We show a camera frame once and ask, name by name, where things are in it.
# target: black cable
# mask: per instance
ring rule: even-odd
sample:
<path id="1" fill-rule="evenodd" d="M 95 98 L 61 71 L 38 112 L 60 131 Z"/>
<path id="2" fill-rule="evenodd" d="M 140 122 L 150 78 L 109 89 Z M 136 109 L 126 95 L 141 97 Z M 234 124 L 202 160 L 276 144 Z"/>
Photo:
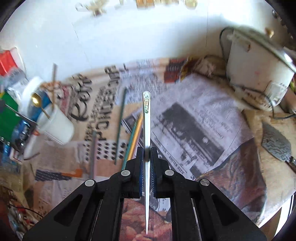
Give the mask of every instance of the black cable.
<path id="1" fill-rule="evenodd" d="M 268 102 L 271 105 L 272 118 L 275 119 L 275 120 L 284 120 L 284 119 L 288 119 L 288 118 L 291 118 L 291 117 L 296 117 L 296 114 L 292 114 L 292 115 L 289 115 L 289 116 L 286 116 L 286 117 L 276 117 L 276 116 L 274 116 L 274 106 L 273 106 L 270 98 L 263 91 L 259 91 L 259 90 L 253 89 L 253 88 L 245 87 L 243 85 L 237 85 L 237 84 L 231 84 L 231 85 L 234 86 L 234 87 L 239 87 L 242 90 L 250 90 L 250 91 L 253 91 L 253 92 L 256 92 L 256 93 L 259 93 L 259 94 L 263 95 L 266 99 L 268 99 Z"/>
<path id="2" fill-rule="evenodd" d="M 43 216 L 42 216 L 41 214 L 35 212 L 35 211 L 32 210 L 32 209 L 29 209 L 29 208 L 26 208 L 26 207 L 18 207 L 18 206 L 14 206 L 14 205 L 12 205 L 12 204 L 8 204 L 7 206 L 8 206 L 8 207 L 11 206 L 11 207 L 19 208 L 19 209 L 26 209 L 26 210 L 28 210 L 28 211 L 31 211 L 31 212 L 33 212 L 33 213 L 36 213 L 36 214 L 39 215 L 41 218 L 43 218 Z"/>
<path id="3" fill-rule="evenodd" d="M 222 29 L 222 31 L 220 32 L 220 35 L 219 35 L 219 44 L 220 44 L 220 47 L 221 47 L 221 50 L 222 50 L 222 56 L 223 56 L 223 59 L 224 59 L 224 61 L 225 61 L 225 63 L 227 63 L 227 61 L 226 61 L 226 58 L 225 58 L 225 53 L 224 53 L 224 48 L 223 48 L 223 45 L 222 45 L 222 34 L 223 34 L 223 32 L 225 31 L 225 30 L 234 30 L 234 28 L 232 28 L 232 27 L 226 27 L 226 28 L 223 28 Z"/>

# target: black clamp arm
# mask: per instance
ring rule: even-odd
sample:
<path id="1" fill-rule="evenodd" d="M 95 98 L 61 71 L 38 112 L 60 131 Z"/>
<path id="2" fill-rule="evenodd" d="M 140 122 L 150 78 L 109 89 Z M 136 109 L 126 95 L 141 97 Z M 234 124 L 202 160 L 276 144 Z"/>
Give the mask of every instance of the black clamp arm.
<path id="1" fill-rule="evenodd" d="M 154 196 L 170 198 L 173 241 L 266 241 L 260 229 L 207 179 L 185 179 L 151 148 Z M 126 169 L 96 183 L 87 180 L 49 212 L 23 241 L 117 241 L 124 198 L 140 198 L 143 148 Z"/>

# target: knife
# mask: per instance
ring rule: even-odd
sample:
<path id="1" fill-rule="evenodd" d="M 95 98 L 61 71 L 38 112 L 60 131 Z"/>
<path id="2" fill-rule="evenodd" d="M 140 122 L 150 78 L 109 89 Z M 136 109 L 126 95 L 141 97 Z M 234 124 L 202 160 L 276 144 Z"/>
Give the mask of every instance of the knife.
<path id="1" fill-rule="evenodd" d="M 263 136 L 261 146 L 275 158 L 286 162 L 296 173 L 296 161 L 292 156 L 291 143 L 289 140 L 266 122 L 262 122 L 262 128 Z"/>

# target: green stick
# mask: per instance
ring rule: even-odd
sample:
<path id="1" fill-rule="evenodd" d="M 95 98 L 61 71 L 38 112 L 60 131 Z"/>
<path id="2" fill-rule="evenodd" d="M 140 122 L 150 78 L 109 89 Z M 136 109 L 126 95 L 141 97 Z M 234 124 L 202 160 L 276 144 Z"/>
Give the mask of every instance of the green stick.
<path id="1" fill-rule="evenodd" d="M 118 151 L 118 145 L 119 145 L 119 136 L 120 136 L 120 128 L 121 128 L 121 121 L 122 121 L 122 115 L 123 115 L 123 110 L 124 110 L 124 102 L 126 100 L 126 91 L 127 88 L 124 88 L 123 92 L 123 98 L 122 98 L 122 104 L 121 104 L 121 110 L 120 110 L 120 117 L 119 117 L 119 123 L 118 123 L 118 133 L 117 133 L 117 141 L 116 141 L 116 151 L 115 151 L 115 161 L 114 164 L 116 165 L 117 162 L 117 151 Z"/>

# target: pencil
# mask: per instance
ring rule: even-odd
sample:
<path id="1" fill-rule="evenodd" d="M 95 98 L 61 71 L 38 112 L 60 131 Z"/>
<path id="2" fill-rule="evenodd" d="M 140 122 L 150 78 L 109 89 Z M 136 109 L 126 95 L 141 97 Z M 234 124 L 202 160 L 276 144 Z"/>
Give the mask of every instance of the pencil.
<path id="1" fill-rule="evenodd" d="M 119 116 L 119 123 L 118 123 L 118 132 L 117 132 L 117 140 L 116 140 L 116 151 L 115 151 L 115 161 L 114 164 L 116 165 L 117 163 L 117 151 L 118 151 L 118 146 L 119 146 L 119 136 L 120 136 L 120 128 L 121 128 L 121 121 L 122 121 L 122 115 L 123 115 L 123 109 L 124 109 L 124 102 L 126 100 L 126 92 L 127 88 L 124 88 L 123 92 L 123 98 L 122 98 L 122 104 L 121 104 L 121 110 L 120 110 L 120 116 Z"/>
<path id="2" fill-rule="evenodd" d="M 137 140 L 138 140 L 138 136 L 140 135 L 141 133 L 141 129 L 142 129 L 142 123 L 143 123 L 143 114 L 141 114 L 139 116 L 139 120 L 137 122 L 137 127 L 136 127 L 136 130 L 135 130 L 135 134 L 133 136 L 133 141 L 131 143 L 131 149 L 128 153 L 128 158 L 127 160 L 130 160 L 133 156 L 133 152 L 135 150 L 135 147 L 136 147 L 136 144 L 137 144 Z"/>
<path id="3" fill-rule="evenodd" d="M 136 126 L 137 126 L 137 123 L 139 121 L 139 118 L 135 121 L 134 125 L 133 125 L 133 129 L 131 131 L 131 136 L 130 136 L 130 139 L 128 141 L 128 147 L 126 149 L 126 153 L 124 155 L 124 159 L 123 159 L 123 163 L 122 163 L 122 168 L 121 170 L 124 170 L 126 168 L 126 162 L 128 161 L 128 154 L 130 152 L 130 149 L 131 149 L 131 143 L 133 141 L 133 136 L 135 134 L 135 130 L 136 130 Z"/>
<path id="4" fill-rule="evenodd" d="M 139 140 L 140 140 L 140 137 L 141 137 L 141 133 L 142 133 L 142 131 L 143 131 L 143 130 L 140 130 L 136 143 L 139 143 Z M 132 156 L 133 156 L 133 155 L 135 155 L 135 156 L 137 155 L 137 148 L 136 148 L 136 147 L 135 147 L 135 149 L 134 149 L 134 151 L 133 151 L 133 153 L 132 153 Z"/>

